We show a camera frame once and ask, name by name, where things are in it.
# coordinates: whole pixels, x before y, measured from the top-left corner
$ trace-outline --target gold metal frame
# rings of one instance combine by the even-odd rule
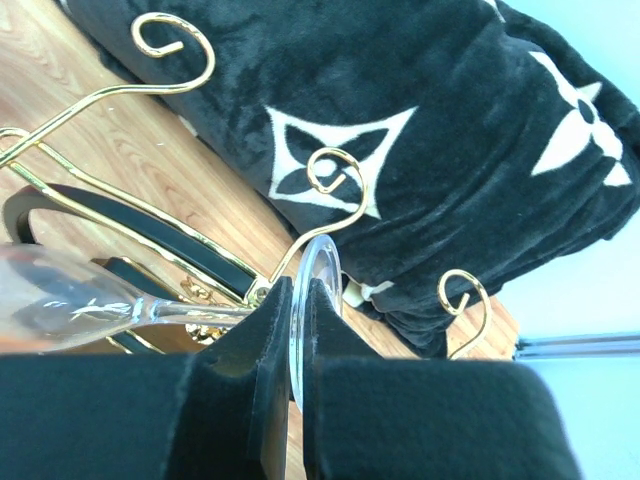
[[[211,75],[214,72],[215,63],[216,63],[215,52],[213,50],[213,47],[211,46],[211,43],[202,34],[202,32],[198,30],[195,26],[174,15],[159,13],[159,12],[151,12],[151,13],[143,14],[134,20],[134,22],[131,25],[131,35],[136,47],[142,53],[152,58],[162,58],[166,55],[170,55],[172,53],[178,52],[184,48],[184,44],[182,42],[173,42],[169,45],[165,45],[159,48],[151,47],[143,39],[142,32],[141,32],[142,27],[145,24],[150,22],[166,23],[166,24],[176,26],[182,29],[183,31],[187,32],[188,34],[190,34],[194,39],[196,39],[197,42],[202,47],[206,56],[206,66],[204,68],[204,71],[197,78],[191,81],[174,84],[174,85],[116,85],[116,86],[102,88],[82,98],[81,100],[76,102],[74,105],[71,105],[64,111],[60,112],[58,115],[56,115],[49,121],[45,122],[44,124],[42,124],[33,132],[27,132],[26,130],[23,130],[20,128],[14,128],[14,127],[0,128],[0,138],[9,137],[9,136],[20,138],[20,140],[18,140],[17,143],[15,143],[13,146],[8,148],[7,150],[3,152],[0,151],[0,170],[4,167],[8,167],[14,173],[22,177],[30,185],[36,188],[42,195],[48,197],[53,202],[59,205],[62,205],[63,207],[79,215],[80,217],[91,220],[96,224],[105,226],[131,240],[134,240],[138,244],[153,251],[157,255],[160,255],[165,260],[177,266],[179,269],[181,269],[183,272],[185,272],[188,275],[187,280],[183,282],[183,285],[182,285],[183,288],[185,288],[185,293],[187,294],[187,296],[185,297],[184,295],[179,294],[179,292],[175,292],[177,293],[177,295],[180,295],[180,297],[183,300],[185,301],[206,300],[206,298],[211,298],[213,291],[217,291],[217,292],[220,292],[224,297],[228,298],[235,305],[257,307],[262,302],[262,300],[264,300],[264,298],[266,297],[267,293],[269,292],[271,287],[274,285],[274,283],[283,274],[285,268],[287,267],[289,262],[291,262],[296,251],[302,245],[304,245],[307,241],[309,241],[311,238],[317,235],[326,234],[326,233],[334,232],[336,230],[343,229],[355,223],[364,214],[364,211],[367,205],[367,200],[368,200],[369,186],[365,181],[362,175],[362,172],[360,171],[360,166],[357,160],[353,158],[349,153],[343,150],[340,150],[338,148],[331,148],[331,147],[322,148],[314,152],[309,158],[309,161],[307,164],[307,177],[309,179],[311,186],[322,194],[330,194],[342,184],[342,182],[346,179],[346,176],[344,174],[340,175],[340,177],[338,177],[331,185],[329,186],[322,185],[321,182],[318,180],[317,176],[315,175],[314,168],[313,168],[315,163],[324,156],[331,155],[331,156],[338,157],[341,160],[345,161],[349,166],[351,166],[354,169],[357,177],[360,180],[361,190],[362,190],[362,198],[361,198],[360,205],[358,206],[356,211],[349,217],[341,221],[338,221],[334,224],[319,227],[301,235],[291,245],[289,250],[287,250],[287,252],[283,255],[278,266],[274,269],[272,274],[269,277],[265,277],[262,274],[260,274],[258,271],[253,269],[251,266],[246,264],[244,261],[239,259],[237,256],[235,256],[233,253],[229,252],[228,250],[224,249],[222,246],[217,244],[212,239],[208,238],[207,236],[203,235],[197,230],[191,228],[190,226],[181,222],[180,220],[173,217],[172,215],[169,215],[168,213],[154,207],[153,205],[90,175],[89,173],[80,169],[78,166],[76,166],[71,161],[66,159],[62,154],[60,154],[54,148],[44,143],[43,140],[47,135],[54,132],[61,126],[63,126],[65,123],[70,121],[72,118],[74,118],[76,115],[81,113],[86,108],[90,107],[94,103],[102,99],[105,99],[107,97],[111,97],[114,95],[123,95],[123,94],[170,95],[170,94],[184,93],[202,86],[211,78]],[[147,213],[148,215],[151,215],[153,217],[156,217],[162,220],[166,224],[180,230],[181,232],[188,235],[189,237],[197,240],[198,242],[205,245],[212,251],[216,252],[219,256],[225,258],[230,263],[232,263],[233,265],[235,265],[236,267],[238,267],[239,269],[247,273],[254,280],[245,297],[240,298],[236,293],[231,291],[229,288],[220,284],[220,282],[217,282],[215,279],[211,278],[209,275],[205,274],[200,269],[194,267],[192,264],[172,254],[162,246],[158,245],[156,242],[151,241],[150,239],[144,237],[143,235],[138,234],[137,232],[126,227],[125,225],[119,222],[116,222],[107,216],[101,215],[98,212],[82,205],[81,203],[78,203],[72,200],[71,198],[55,190],[45,180],[39,178],[35,173],[33,173],[31,170],[29,170],[27,167],[25,167],[24,165],[22,165],[17,161],[17,158],[22,153],[24,153],[29,148],[34,146],[38,147],[50,160],[53,160],[57,165],[64,168],[70,175],[77,178],[78,180],[94,188],[97,188],[111,195],[112,197],[115,197],[117,200],[119,200],[122,203],[125,203],[129,206],[132,206],[133,208],[136,208],[140,211]],[[159,279],[156,275],[153,275],[150,271],[148,271],[142,265],[139,265],[133,262],[132,260],[128,260],[128,261],[131,262],[130,263],[131,266],[138,269],[139,271],[141,271],[142,273],[144,273],[154,281],[158,282],[159,284],[163,285],[168,290],[173,291],[173,289],[170,289],[170,287],[168,287],[165,282]],[[444,284],[446,283],[446,280],[450,278],[450,276],[452,275],[463,276],[467,280],[471,281],[474,287],[481,294],[483,303],[485,304],[485,320],[483,322],[482,328],[480,329],[478,334],[468,344],[466,344],[461,349],[454,352],[452,356],[455,356],[457,358],[463,355],[464,353],[466,353],[467,351],[469,351],[471,348],[473,348],[477,344],[477,342],[480,340],[480,338],[484,335],[486,328],[490,323],[492,311],[491,311],[491,304],[490,304],[488,295],[486,295],[486,291],[484,290],[480,282],[478,282],[477,279],[475,279],[473,276],[471,276],[467,272],[464,272],[462,270],[451,270],[441,278],[440,283],[438,285],[438,296],[440,298],[442,306],[449,313],[456,316],[461,314],[466,306],[466,303],[469,300],[468,294],[465,294],[465,297],[463,298],[463,301],[459,307],[455,308],[449,303],[446,297],[446,293],[444,291]],[[153,345],[150,345],[146,340],[140,338],[134,332],[129,331],[126,333],[134,336],[134,338],[136,338],[142,344],[149,346],[149,348],[160,351],[157,348],[155,348]],[[108,339],[108,340],[110,340],[113,345],[117,346],[123,351],[127,353],[131,353],[125,347],[120,345],[117,341],[113,339]]]
[[[118,258],[120,258],[120,260],[125,262],[131,268],[133,268],[133,269],[137,270],[138,272],[140,272],[142,275],[145,275],[149,280],[154,282],[159,287],[161,287],[164,290],[166,290],[167,292],[173,294],[180,301],[182,301],[182,302],[191,302],[192,301],[192,297],[191,296],[185,297],[184,295],[182,295],[180,292],[178,292],[177,290],[172,288],[171,285],[166,283],[163,279],[158,277],[155,273],[153,273],[151,270],[149,270],[147,267],[145,267],[141,263],[138,263],[135,260],[130,259],[129,257],[118,257]],[[100,258],[94,258],[92,260],[93,263],[96,263],[97,265],[100,265],[101,267],[104,267],[106,265],[107,261],[108,261],[107,259],[100,259]],[[164,354],[164,352],[162,350],[160,350],[158,347],[153,345],[151,342],[147,341],[146,339],[144,339],[143,337],[141,337],[140,335],[135,333],[133,330],[125,330],[122,333],[125,334],[125,335],[130,336],[131,338],[136,340],[139,344],[141,344],[142,346],[146,347],[147,349],[152,350],[152,351],[154,351],[156,353]],[[124,353],[127,353],[127,354],[132,354],[133,353],[127,347],[122,345],[116,338],[105,337],[105,340],[111,346],[116,347],[117,349],[121,350]]]

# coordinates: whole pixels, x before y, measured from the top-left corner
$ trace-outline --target glass base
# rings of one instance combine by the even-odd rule
[[[304,251],[293,287],[289,330],[289,371],[296,405],[302,412],[304,315],[311,280],[324,284],[336,313],[342,316],[342,274],[335,243],[328,235],[319,235]]]

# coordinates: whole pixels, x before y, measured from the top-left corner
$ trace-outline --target wooden floor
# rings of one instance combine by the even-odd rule
[[[96,52],[51,1],[0,1],[0,46],[0,121],[5,127],[33,130],[84,95],[121,83],[100,65]],[[264,274],[271,272],[291,243],[257,194],[149,98],[102,101],[46,141],[79,167],[175,215]],[[0,145],[6,148],[11,142],[15,140],[3,139]],[[78,185],[33,149],[20,160],[47,181]],[[0,203],[23,185],[13,172],[1,171]],[[140,247],[85,221],[38,214],[36,234],[42,243],[86,259],[125,254],[172,282],[184,278]],[[7,240],[0,229],[0,242]],[[288,274],[295,272],[297,261]],[[495,325],[470,357],[511,355],[516,324],[495,299],[493,305]],[[411,356],[384,325],[348,309],[345,317],[381,354]],[[452,348],[475,334],[481,317],[482,308],[473,308],[456,321],[448,332]],[[167,351],[199,348],[182,327],[155,328],[150,334]],[[116,352],[106,342],[83,351]],[[301,437],[301,419],[292,407],[289,479],[304,478]]]

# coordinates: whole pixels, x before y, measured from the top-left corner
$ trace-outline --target gold scroll hook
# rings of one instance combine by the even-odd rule
[[[184,44],[182,42],[173,42],[169,45],[165,45],[159,48],[151,47],[142,38],[142,27],[149,22],[168,23],[171,25],[175,25],[192,35],[198,41],[205,53],[207,64],[204,71],[194,80],[174,85],[115,85],[102,88],[77,101],[75,104],[60,112],[51,120],[44,123],[29,135],[21,139],[18,143],[4,151],[0,155],[0,168],[17,158],[25,150],[41,141],[44,137],[60,128],[73,117],[78,115],[87,107],[98,102],[99,100],[110,97],[112,95],[120,95],[126,93],[137,93],[144,95],[169,95],[175,93],[184,93],[193,90],[194,88],[200,87],[205,82],[207,82],[209,78],[211,78],[216,63],[215,53],[213,51],[211,43],[209,43],[207,37],[205,37],[200,30],[191,25],[189,22],[181,19],[180,17],[176,17],[175,15],[171,15],[168,13],[150,12],[140,15],[131,24],[131,35],[133,36],[133,41],[136,47],[142,53],[152,58],[161,58],[166,55],[178,52],[184,48]]]
[[[362,187],[362,199],[360,201],[360,205],[358,206],[356,211],[347,218],[330,225],[314,228],[313,230],[309,230],[308,232],[298,237],[298,239],[293,242],[293,245],[289,247],[289,250],[287,250],[287,253],[284,254],[282,260],[280,260],[280,263],[271,274],[271,277],[269,278],[269,283],[271,285],[273,285],[282,276],[284,269],[287,268],[287,265],[289,265],[289,262],[291,262],[291,259],[302,245],[311,240],[313,237],[317,237],[318,235],[327,234],[330,232],[335,232],[336,230],[341,230],[348,227],[349,225],[352,225],[353,223],[358,221],[358,219],[362,217],[362,215],[364,215],[364,212],[367,209],[367,203],[369,199],[369,185],[362,175],[362,171],[360,170],[360,164],[358,163],[358,161],[344,150],[335,147],[323,147],[313,152],[311,157],[309,157],[309,161],[307,162],[307,178],[309,179],[309,183],[311,184],[311,186],[321,194],[329,195],[347,179],[347,176],[344,173],[341,173],[340,176],[336,178],[334,182],[328,187],[325,187],[320,182],[320,180],[318,180],[313,167],[315,166],[316,162],[325,155],[338,157],[341,160],[347,162],[351,167],[353,167]]]
[[[493,321],[493,308],[491,307],[491,299],[489,298],[489,294],[487,293],[487,290],[484,288],[482,283],[480,283],[480,281],[476,277],[471,275],[469,272],[465,272],[464,270],[459,270],[459,269],[449,270],[444,275],[442,275],[442,277],[440,277],[440,280],[438,281],[438,299],[440,300],[440,304],[442,305],[442,308],[444,308],[451,315],[458,317],[459,315],[462,314],[462,312],[464,312],[464,309],[467,307],[467,303],[469,303],[469,299],[471,298],[468,293],[465,293],[464,295],[462,295],[462,300],[460,301],[460,305],[458,305],[457,307],[454,307],[451,304],[451,302],[447,298],[446,285],[447,285],[447,280],[449,280],[449,278],[454,276],[462,277],[465,280],[468,280],[476,289],[476,291],[480,294],[480,297],[482,298],[482,304],[484,305],[484,317],[482,319],[482,325],[480,326],[478,333],[476,333],[476,335],[471,340],[469,340],[467,343],[465,343],[460,348],[455,350],[451,355],[449,355],[449,358],[451,360],[455,360],[457,358],[463,357],[464,355],[469,353],[471,350],[473,350],[478,345],[478,343],[480,343],[480,341],[484,338],[484,336],[486,335],[487,329],[489,328],[489,325]]]

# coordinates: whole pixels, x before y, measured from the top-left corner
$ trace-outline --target folded blanket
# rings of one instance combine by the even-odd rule
[[[204,67],[197,44],[145,57],[129,27],[149,11],[209,38],[216,71],[164,98],[294,232],[353,212],[354,172],[325,160],[341,147],[371,184],[365,216],[333,234],[350,298],[424,356],[446,351],[453,320],[438,278],[473,273],[490,294],[561,255],[609,239],[640,206],[640,116],[548,26],[483,0],[66,0],[65,10],[123,77],[175,83]],[[472,292],[451,280],[452,297]]]

